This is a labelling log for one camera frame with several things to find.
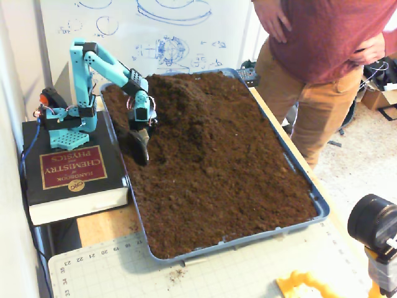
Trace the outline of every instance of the tray rim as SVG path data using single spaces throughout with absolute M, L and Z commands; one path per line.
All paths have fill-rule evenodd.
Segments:
M 220 68 L 220 69 L 216 69 L 216 70 L 198 71 L 198 72 L 194 72 L 192 74 L 217 73 L 217 72 L 223 72 L 223 73 L 229 72 L 233 77 L 238 79 L 240 81 L 240 83 L 243 83 L 245 85 L 245 87 L 247 88 L 247 90 L 251 93 L 251 91 L 249 90 L 247 84 L 240 77 L 239 73 L 236 70 L 232 69 L 232 68 Z M 179 75 L 179 74 L 180 73 L 165 73 L 165 74 L 160 74 L 160 75 L 161 76 L 173 76 L 173 75 Z M 116 84 L 114 84 L 114 83 L 105 83 L 105 84 L 103 84 L 100 87 L 100 97 L 102 99 L 102 103 L 104 105 L 104 109 L 106 110 L 106 112 L 108 112 L 108 110 L 107 110 L 107 107 L 106 107 L 106 103 L 105 103 L 104 97 L 102 95 L 102 91 L 105 90 L 107 87 L 112 86 L 112 85 L 116 85 Z M 308 173 L 303 169 L 302 165 L 297 160 L 296 156 L 292 153 L 292 151 L 289 148 L 289 146 L 284 142 L 283 138 L 279 135 L 279 133 L 277 132 L 277 130 L 274 127 L 274 123 L 272 123 L 272 121 L 270 121 L 270 119 L 267 117 L 267 115 L 265 114 L 265 112 L 263 111 L 263 109 L 259 105 L 259 103 L 258 103 L 258 106 L 259 106 L 259 108 L 260 108 L 260 110 L 262 112 L 262 115 L 266 119 L 269 120 L 273 131 L 276 133 L 277 138 L 279 139 L 279 142 L 283 146 L 283 149 L 285 150 L 284 156 L 286 157 L 288 163 L 292 167 L 292 170 L 294 170 L 294 171 L 299 170 L 304 175 L 305 179 L 311 184 L 311 192 L 308 195 L 311 197 L 311 199 L 313 201 L 313 204 L 314 204 L 314 207 L 316 208 L 316 211 L 317 211 L 318 215 L 316 217 L 313 217 L 310 220 L 307 220 L 306 222 L 302 222 L 302 223 L 298 223 L 298 224 L 295 224 L 295 225 L 291 225 L 289 227 L 284 227 L 284 228 L 280 228 L 279 227 L 279 228 L 276 228 L 275 230 L 265 231 L 265 232 L 253 234 L 253 235 L 250 235 L 250 236 L 237 238 L 237 239 L 231 240 L 229 242 L 221 241 L 217 245 L 208 246 L 208 247 L 205 247 L 205 248 L 195 248 L 190 253 L 186 253 L 186 254 L 183 254 L 183 255 L 175 256 L 175 257 L 169 258 L 169 259 L 160 259 L 160 258 L 157 258 L 151 252 L 150 246 L 148 245 L 148 238 L 146 236 L 146 231 L 145 231 L 145 228 L 143 226 L 143 221 L 142 221 L 141 214 L 140 214 L 140 211 L 139 211 L 139 208 L 138 208 L 138 203 L 136 201 L 135 194 L 134 194 L 134 191 L 133 191 L 133 185 L 132 185 L 132 183 L 130 181 L 130 177 L 129 177 L 128 172 L 127 172 L 128 183 L 129 183 L 129 185 L 131 187 L 131 194 L 132 194 L 132 198 L 133 198 L 133 201 L 134 201 L 135 210 L 136 210 L 136 213 L 137 213 L 139 221 L 140 221 L 141 229 L 142 229 L 143 235 L 145 237 L 145 241 L 146 241 L 146 244 L 147 244 L 147 247 L 148 247 L 148 251 L 149 251 L 150 255 L 152 256 L 152 258 L 154 260 L 156 260 L 158 263 L 160 263 L 160 264 L 173 264 L 173 263 L 180 262 L 180 261 L 186 262 L 189 259 L 196 258 L 196 257 L 199 257 L 199 256 L 204 256 L 204 255 L 216 252 L 216 251 L 225 250 L 227 248 L 231 248 L 231 247 L 234 247 L 234 246 L 248 245 L 248 244 L 250 244 L 252 242 L 255 242 L 255 241 L 258 241 L 258 240 L 265 240 L 266 238 L 269 238 L 269 237 L 274 236 L 274 235 L 279 235 L 279 234 L 286 235 L 286 234 L 288 234 L 290 232 L 293 232 L 293 231 L 296 231 L 296 230 L 299 230 L 299 229 L 303 229 L 303 228 L 307 228 L 310 225 L 320 223 L 320 222 L 326 220 L 327 217 L 330 215 L 331 209 L 330 209 L 328 203 L 325 201 L 325 198 L 323 197 L 321 191 L 317 188 L 316 184 L 311 180 L 311 178 L 308 176 Z

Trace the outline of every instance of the crc logo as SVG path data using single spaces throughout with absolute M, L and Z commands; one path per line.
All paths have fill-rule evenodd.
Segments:
M 82 190 L 85 187 L 85 185 L 86 184 L 84 183 L 84 181 L 77 179 L 77 180 L 70 181 L 68 184 L 68 188 L 70 191 L 78 192 L 78 191 Z

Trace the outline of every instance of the khaki pants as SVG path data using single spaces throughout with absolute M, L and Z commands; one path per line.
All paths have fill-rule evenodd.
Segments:
M 314 168 L 321 150 L 346 118 L 359 90 L 363 69 L 357 68 L 328 84 L 305 84 L 281 68 L 272 57 L 268 42 L 261 49 L 255 69 L 261 76 L 256 89 L 280 123 L 299 102 L 291 139 Z

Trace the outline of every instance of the hand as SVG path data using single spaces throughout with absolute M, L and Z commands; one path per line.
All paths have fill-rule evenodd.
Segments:
M 368 65 L 382 59 L 385 55 L 385 38 L 382 33 L 379 33 L 361 43 L 350 60 L 358 65 Z
M 291 31 L 292 27 L 281 8 L 281 0 L 256 0 L 254 8 L 258 18 L 267 33 L 278 42 L 286 43 L 281 23 Z

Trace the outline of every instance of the teal robotic arm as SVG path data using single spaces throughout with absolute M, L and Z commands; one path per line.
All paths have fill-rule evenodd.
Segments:
M 60 104 L 57 100 L 59 95 L 51 88 L 42 93 L 47 100 L 46 106 L 52 106 L 52 109 L 42 111 L 51 147 L 72 150 L 88 142 L 87 133 L 96 129 L 96 96 L 92 93 L 91 67 L 134 99 L 134 106 L 128 114 L 131 134 L 148 160 L 148 127 L 156 124 L 157 120 L 154 99 L 148 96 L 147 80 L 136 70 L 129 70 L 121 64 L 98 43 L 75 39 L 70 47 L 70 56 L 77 107 L 66 107 L 64 101 Z

